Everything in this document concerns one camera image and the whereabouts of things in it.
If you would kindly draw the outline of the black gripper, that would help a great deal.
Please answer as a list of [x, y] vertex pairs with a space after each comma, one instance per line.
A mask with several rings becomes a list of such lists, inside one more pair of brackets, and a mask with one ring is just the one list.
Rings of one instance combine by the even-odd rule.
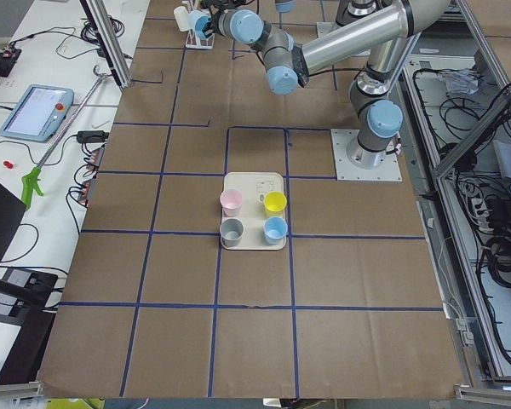
[[210, 13], [213, 34], [233, 38], [231, 20], [234, 10], [238, 8], [238, 1], [203, 0], [200, 8]]

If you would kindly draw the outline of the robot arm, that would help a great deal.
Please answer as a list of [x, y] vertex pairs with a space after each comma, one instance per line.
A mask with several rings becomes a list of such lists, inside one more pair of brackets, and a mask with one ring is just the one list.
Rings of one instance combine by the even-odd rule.
[[359, 131], [348, 143], [346, 155], [360, 169], [381, 165], [403, 123], [401, 109], [388, 98], [395, 75], [416, 36], [439, 19], [448, 2], [342, 1], [334, 27], [308, 43], [295, 42], [285, 29], [246, 5], [245, 1], [203, 1], [189, 13], [188, 24], [201, 39], [217, 34], [256, 52], [269, 88], [277, 95], [288, 95], [333, 66], [368, 52], [349, 89]]
[[[289, 13], [295, 6], [294, 0], [275, 0], [275, 9], [279, 13]], [[346, 25], [350, 20], [357, 20], [373, 14], [382, 8], [382, 2], [376, 0], [340, 1], [337, 6], [335, 22], [339, 26]]]

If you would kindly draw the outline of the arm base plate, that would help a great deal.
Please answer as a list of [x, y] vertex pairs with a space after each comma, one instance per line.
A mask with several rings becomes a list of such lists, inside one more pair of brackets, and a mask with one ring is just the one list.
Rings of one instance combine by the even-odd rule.
[[358, 130], [331, 129], [338, 181], [401, 182], [398, 155], [390, 141], [380, 153], [365, 151]]
[[329, 34], [330, 32], [332, 32], [334, 30], [334, 28], [335, 28], [334, 22], [325, 22], [325, 21], [317, 22], [316, 23], [317, 37], [323, 37], [323, 36]]

